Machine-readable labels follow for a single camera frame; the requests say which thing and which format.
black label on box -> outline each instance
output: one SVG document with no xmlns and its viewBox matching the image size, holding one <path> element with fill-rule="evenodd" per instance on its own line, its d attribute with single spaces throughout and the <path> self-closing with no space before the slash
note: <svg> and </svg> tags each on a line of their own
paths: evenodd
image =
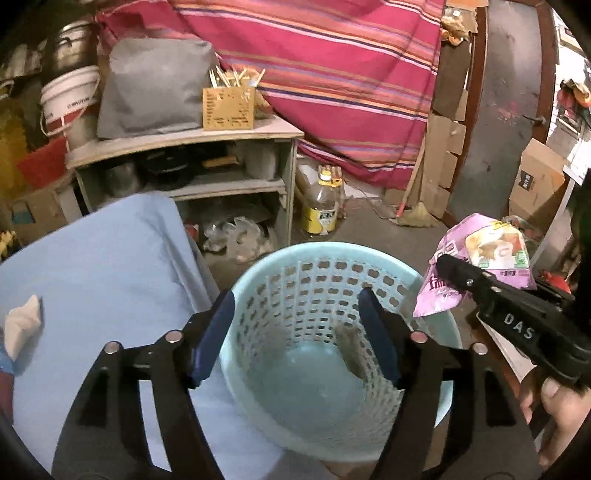
<svg viewBox="0 0 591 480">
<path fill-rule="evenodd" d="M 521 175 L 521 180 L 519 181 L 519 186 L 527 191 L 530 191 L 531 186 L 534 182 L 533 176 L 523 170 L 520 170 L 519 174 Z"/>
</svg>

gray cloth cover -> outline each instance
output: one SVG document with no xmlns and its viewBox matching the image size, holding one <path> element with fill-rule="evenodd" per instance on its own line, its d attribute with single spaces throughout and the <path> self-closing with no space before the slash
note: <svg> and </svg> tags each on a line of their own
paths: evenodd
<svg viewBox="0 0 591 480">
<path fill-rule="evenodd" d="M 111 52 L 100 106 L 99 138 L 138 137 L 199 128 L 202 90 L 217 65 L 204 40 L 125 38 Z"/>
</svg>

pink snack bag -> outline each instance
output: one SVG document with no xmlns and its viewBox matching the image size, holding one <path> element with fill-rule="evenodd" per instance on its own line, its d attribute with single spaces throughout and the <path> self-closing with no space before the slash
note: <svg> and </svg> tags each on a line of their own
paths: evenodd
<svg viewBox="0 0 591 480">
<path fill-rule="evenodd" d="M 417 297 L 415 317 L 452 309 L 467 295 L 437 276 L 435 264 L 443 254 L 469 261 L 507 285 L 535 289 L 521 232 L 508 223 L 473 213 L 450 228 L 439 242 Z"/>
</svg>

laundry basket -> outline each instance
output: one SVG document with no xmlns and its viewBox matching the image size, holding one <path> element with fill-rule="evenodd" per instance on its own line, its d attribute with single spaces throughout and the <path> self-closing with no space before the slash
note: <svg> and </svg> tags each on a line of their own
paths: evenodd
<svg viewBox="0 0 591 480">
<path fill-rule="evenodd" d="M 413 319 L 422 281 L 389 255 L 337 242 L 284 248 L 253 265 L 232 289 L 236 310 L 220 352 L 226 383 L 251 423 L 282 447 L 320 460 L 377 460 L 404 392 L 381 375 L 357 297 L 371 286 L 413 330 L 461 347 L 449 312 Z M 346 369 L 335 345 L 340 322 L 361 329 L 367 382 Z M 442 384 L 436 424 L 452 389 Z"/>
</svg>

silver bolt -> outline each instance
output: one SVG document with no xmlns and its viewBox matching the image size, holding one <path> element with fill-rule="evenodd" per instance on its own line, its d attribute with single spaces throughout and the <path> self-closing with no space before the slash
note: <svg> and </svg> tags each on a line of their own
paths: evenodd
<svg viewBox="0 0 591 480">
<path fill-rule="evenodd" d="M 109 342 L 105 345 L 105 353 L 108 355 L 115 353 L 119 350 L 119 342 Z"/>
<path fill-rule="evenodd" d="M 425 343 L 427 340 L 429 340 L 429 337 L 426 333 L 417 330 L 416 332 L 410 334 L 410 339 L 415 343 Z"/>
<path fill-rule="evenodd" d="M 484 343 L 476 342 L 474 345 L 472 345 L 472 349 L 478 355 L 486 355 L 488 353 L 488 348 Z"/>
<path fill-rule="evenodd" d="M 180 330 L 170 330 L 165 336 L 168 343 L 180 342 L 183 338 L 183 333 Z"/>
</svg>

